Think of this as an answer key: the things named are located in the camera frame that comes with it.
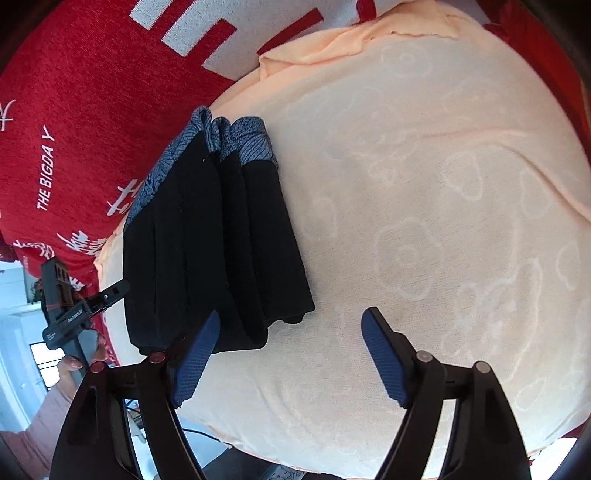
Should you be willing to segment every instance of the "bedsheet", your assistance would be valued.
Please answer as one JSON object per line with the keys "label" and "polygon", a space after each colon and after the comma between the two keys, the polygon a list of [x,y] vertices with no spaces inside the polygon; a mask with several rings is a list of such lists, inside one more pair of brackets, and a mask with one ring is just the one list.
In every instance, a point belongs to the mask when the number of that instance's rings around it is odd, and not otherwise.
{"label": "bedsheet", "polygon": [[[527,450],[591,409],[591,173],[541,79],[431,0],[267,52],[213,105],[265,120],[317,310],[213,356],[183,416],[298,469],[373,478],[404,411],[361,337],[378,306],[439,360],[491,363]],[[98,258],[121,277],[120,234]],[[106,322],[123,363],[122,306]],[[443,461],[444,406],[425,471]]]}

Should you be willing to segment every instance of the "blue patterned fabric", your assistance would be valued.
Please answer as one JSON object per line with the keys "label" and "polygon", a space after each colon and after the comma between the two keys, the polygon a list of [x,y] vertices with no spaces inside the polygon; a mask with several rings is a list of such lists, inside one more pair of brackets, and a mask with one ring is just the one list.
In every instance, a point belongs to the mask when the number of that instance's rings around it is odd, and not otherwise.
{"label": "blue patterned fabric", "polygon": [[408,394],[404,385],[402,364],[369,309],[361,318],[361,334],[388,396],[396,400],[402,408],[407,408]]}
{"label": "blue patterned fabric", "polygon": [[174,391],[171,398],[174,408],[179,408],[195,393],[219,335],[220,316],[217,312],[212,312],[175,372]]}
{"label": "blue patterned fabric", "polygon": [[212,119],[209,108],[201,106],[193,112],[187,126],[177,138],[170,142],[146,177],[129,209],[124,231],[156,195],[174,163],[199,132],[204,133],[207,149],[211,153],[219,152],[220,161],[227,158],[230,153],[238,151],[242,165],[253,160],[268,160],[277,166],[271,140],[267,135],[265,124],[260,118],[247,116],[239,118],[231,124],[224,117]]}

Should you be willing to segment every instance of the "person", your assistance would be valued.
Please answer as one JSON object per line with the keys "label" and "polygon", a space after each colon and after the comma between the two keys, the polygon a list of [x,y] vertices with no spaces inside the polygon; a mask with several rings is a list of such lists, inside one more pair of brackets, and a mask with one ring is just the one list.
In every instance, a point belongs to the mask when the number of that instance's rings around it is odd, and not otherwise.
{"label": "person", "polygon": [[[92,362],[107,358],[105,343],[105,338],[99,335]],[[60,379],[48,392],[29,427],[23,432],[0,432],[0,437],[31,480],[49,476],[61,427],[76,395],[77,386],[71,372],[80,368],[82,364],[76,358],[67,355],[62,358],[57,364]]]}

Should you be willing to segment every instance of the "folded black cloth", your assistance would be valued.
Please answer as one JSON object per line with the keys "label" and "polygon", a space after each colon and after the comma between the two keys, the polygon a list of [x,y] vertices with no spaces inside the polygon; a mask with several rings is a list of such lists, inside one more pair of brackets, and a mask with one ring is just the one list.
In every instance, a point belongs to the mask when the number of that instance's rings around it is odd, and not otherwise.
{"label": "folded black cloth", "polygon": [[214,352],[261,348],[314,310],[262,120],[197,109],[164,151],[124,229],[131,342],[168,348],[216,310]]}

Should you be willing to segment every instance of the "white wall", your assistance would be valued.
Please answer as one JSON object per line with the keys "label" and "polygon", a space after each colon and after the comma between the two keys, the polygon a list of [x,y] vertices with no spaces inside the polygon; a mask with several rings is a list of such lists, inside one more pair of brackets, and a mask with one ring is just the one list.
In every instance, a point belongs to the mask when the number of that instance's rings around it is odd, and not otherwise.
{"label": "white wall", "polygon": [[24,270],[20,266],[0,273],[0,309],[27,304],[24,278]]}

